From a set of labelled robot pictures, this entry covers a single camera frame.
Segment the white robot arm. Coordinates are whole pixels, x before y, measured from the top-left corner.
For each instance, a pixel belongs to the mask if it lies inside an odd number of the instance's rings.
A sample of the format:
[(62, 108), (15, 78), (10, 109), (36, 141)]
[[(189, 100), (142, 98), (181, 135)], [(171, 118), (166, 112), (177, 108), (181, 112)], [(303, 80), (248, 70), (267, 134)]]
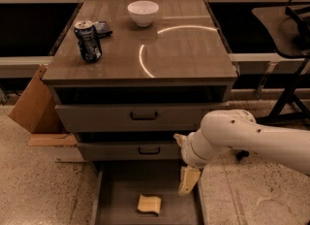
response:
[(261, 125), (245, 110), (208, 112), (197, 131), (173, 137), (185, 162), (178, 187), (181, 196), (191, 193), (201, 177), (201, 169), (215, 156), (231, 149), (254, 151), (310, 175), (310, 132)]

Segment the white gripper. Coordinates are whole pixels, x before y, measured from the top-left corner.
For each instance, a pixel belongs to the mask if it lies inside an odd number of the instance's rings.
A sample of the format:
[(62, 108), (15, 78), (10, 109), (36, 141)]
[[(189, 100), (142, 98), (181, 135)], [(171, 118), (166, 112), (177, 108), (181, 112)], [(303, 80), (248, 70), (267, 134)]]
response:
[(192, 192), (201, 177), (201, 170), (209, 161), (208, 150), (210, 143), (202, 135), (201, 131), (192, 132), (189, 135), (174, 134), (173, 138), (181, 147), (181, 156), (188, 165), (180, 171), (180, 184), (178, 194), (188, 195)]

